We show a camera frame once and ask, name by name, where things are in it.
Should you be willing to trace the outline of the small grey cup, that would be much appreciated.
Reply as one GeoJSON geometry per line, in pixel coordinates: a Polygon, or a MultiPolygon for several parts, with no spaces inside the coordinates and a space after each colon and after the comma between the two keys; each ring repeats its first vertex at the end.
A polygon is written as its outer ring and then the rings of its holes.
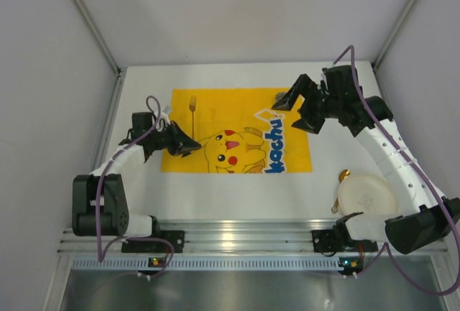
{"type": "Polygon", "coordinates": [[[278,102],[279,100],[281,100],[287,93],[286,92],[279,92],[276,94],[275,96],[275,101],[278,102]]]}

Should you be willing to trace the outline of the copper fork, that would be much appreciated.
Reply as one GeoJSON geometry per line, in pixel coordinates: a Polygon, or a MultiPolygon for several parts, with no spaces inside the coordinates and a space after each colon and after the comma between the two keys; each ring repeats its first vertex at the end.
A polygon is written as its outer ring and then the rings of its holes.
{"type": "Polygon", "coordinates": [[[195,112],[196,112],[196,101],[197,98],[195,95],[191,96],[189,103],[189,110],[191,112],[191,135],[192,138],[195,138],[195,112]]]}

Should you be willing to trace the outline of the yellow Pikachu placemat cloth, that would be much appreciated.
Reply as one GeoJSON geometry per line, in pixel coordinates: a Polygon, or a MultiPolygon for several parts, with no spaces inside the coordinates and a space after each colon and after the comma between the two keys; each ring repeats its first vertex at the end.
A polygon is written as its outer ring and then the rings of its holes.
{"type": "Polygon", "coordinates": [[[163,172],[278,174],[312,172],[308,135],[291,125],[295,112],[272,110],[280,88],[175,89],[170,119],[189,136],[195,95],[195,138],[201,149],[174,157],[163,172]]]}

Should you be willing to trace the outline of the copper spoon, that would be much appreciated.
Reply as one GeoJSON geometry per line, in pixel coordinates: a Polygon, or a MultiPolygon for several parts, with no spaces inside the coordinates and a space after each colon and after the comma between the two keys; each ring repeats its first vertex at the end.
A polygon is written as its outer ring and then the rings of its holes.
{"type": "MultiPolygon", "coordinates": [[[[341,184],[350,175],[350,173],[351,172],[348,169],[342,170],[339,174],[339,184],[341,184]]],[[[331,207],[331,212],[333,214],[337,214],[338,211],[339,211],[339,198],[336,197],[336,199],[334,200],[333,206],[331,207]]]]}

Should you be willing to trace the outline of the white paper plate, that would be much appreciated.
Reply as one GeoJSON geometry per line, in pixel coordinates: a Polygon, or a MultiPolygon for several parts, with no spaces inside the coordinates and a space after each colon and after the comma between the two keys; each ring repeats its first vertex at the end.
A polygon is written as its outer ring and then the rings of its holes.
{"type": "Polygon", "coordinates": [[[348,176],[339,184],[337,197],[344,215],[363,212],[366,215],[395,215],[400,204],[390,184],[371,174],[348,176]]]}

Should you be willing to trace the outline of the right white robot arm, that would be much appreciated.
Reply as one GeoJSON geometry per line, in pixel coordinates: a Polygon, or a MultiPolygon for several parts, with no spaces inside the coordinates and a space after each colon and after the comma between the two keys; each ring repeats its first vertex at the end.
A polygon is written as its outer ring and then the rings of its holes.
{"type": "Polygon", "coordinates": [[[389,243],[401,254],[412,253],[449,234],[459,237],[459,199],[441,195],[418,166],[402,140],[396,121],[379,96],[365,98],[350,65],[323,69],[324,80],[302,74],[276,97],[273,110],[291,111],[298,97],[303,103],[293,127],[318,134],[327,119],[336,119],[367,150],[397,199],[389,215],[354,212],[336,222],[351,241],[389,243]]]}

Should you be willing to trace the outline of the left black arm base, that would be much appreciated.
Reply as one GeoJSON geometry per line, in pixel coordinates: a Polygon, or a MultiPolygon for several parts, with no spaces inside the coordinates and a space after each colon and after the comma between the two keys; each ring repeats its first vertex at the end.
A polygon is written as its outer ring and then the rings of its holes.
{"type": "Polygon", "coordinates": [[[181,254],[185,244],[185,231],[165,230],[156,217],[152,217],[152,234],[145,238],[127,238],[121,245],[124,254],[181,254]]]}

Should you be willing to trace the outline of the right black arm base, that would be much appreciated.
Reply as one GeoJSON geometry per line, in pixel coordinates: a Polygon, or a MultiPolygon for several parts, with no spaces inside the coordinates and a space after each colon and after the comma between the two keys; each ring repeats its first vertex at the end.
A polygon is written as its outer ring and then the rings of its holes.
{"type": "Polygon", "coordinates": [[[377,252],[378,245],[370,240],[354,240],[346,229],[346,222],[363,212],[352,213],[338,219],[331,229],[313,230],[313,250],[316,253],[331,257],[344,252],[377,252]]]}

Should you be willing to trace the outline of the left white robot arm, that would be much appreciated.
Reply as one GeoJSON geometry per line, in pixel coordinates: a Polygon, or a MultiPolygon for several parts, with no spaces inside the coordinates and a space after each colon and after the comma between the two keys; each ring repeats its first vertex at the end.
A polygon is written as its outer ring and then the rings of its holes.
{"type": "Polygon", "coordinates": [[[135,213],[134,185],[140,167],[156,151],[189,155],[201,148],[174,121],[150,112],[132,114],[132,127],[114,155],[73,180],[72,229],[77,236],[153,237],[161,234],[153,215],[135,213]]]}

